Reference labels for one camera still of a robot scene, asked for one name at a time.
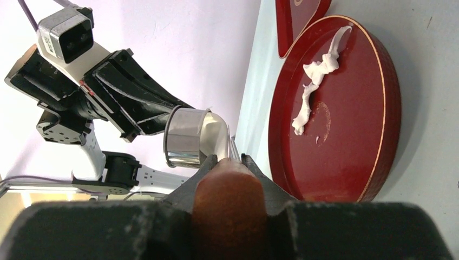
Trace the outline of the round red plate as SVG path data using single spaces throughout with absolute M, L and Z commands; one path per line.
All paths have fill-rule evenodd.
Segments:
M 310 82 L 303 65 L 321 60 L 345 26 L 339 68 L 311 94 L 310 119 L 296 135 L 292 121 Z M 321 18 L 295 41 L 274 89 L 268 124 L 273 181 L 300 200 L 369 202 L 389 175 L 400 127 L 397 73 L 382 42 L 349 17 Z

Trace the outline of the small metal cup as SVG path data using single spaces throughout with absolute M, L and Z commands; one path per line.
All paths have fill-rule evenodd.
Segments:
M 170 113 L 163 137 L 169 167 L 199 168 L 206 156 L 200 148 L 201 131 L 209 110 L 176 106 Z

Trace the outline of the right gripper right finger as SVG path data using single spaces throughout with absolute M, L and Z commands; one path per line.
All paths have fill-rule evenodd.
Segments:
M 270 259 L 452 259 L 437 226 L 409 203 L 327 203 L 293 198 L 246 154 L 268 212 Z

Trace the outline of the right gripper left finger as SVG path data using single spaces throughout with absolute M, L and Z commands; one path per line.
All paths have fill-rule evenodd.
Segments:
M 191 208 L 197 173 L 163 200 L 37 203 L 1 243 L 1 259 L 192 259 Z

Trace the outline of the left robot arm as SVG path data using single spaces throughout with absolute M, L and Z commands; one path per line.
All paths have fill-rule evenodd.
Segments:
M 102 151 L 94 120 L 111 122 L 122 139 L 132 142 L 163 133 L 173 110 L 187 107 L 150 77 L 129 49 L 106 55 L 72 82 L 32 45 L 5 82 L 43 109 L 36 129 L 45 141 L 79 148 L 72 156 L 71 185 L 96 193 L 128 193 L 138 186 L 142 165 L 132 155 Z

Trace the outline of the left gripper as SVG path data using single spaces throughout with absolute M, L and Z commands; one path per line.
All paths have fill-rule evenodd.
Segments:
M 74 82 L 33 45 L 17 60 L 5 82 L 44 109 L 36 128 L 46 141 L 85 143 L 93 120 L 101 119 L 131 142 L 139 135 L 162 133 L 174 107 L 192 108 L 157 83 L 132 54 L 130 49 L 108 54 L 97 44 L 91 48 L 67 44 L 58 58 L 65 65 L 76 64 L 83 55 L 100 56 L 83 64 L 87 71 Z

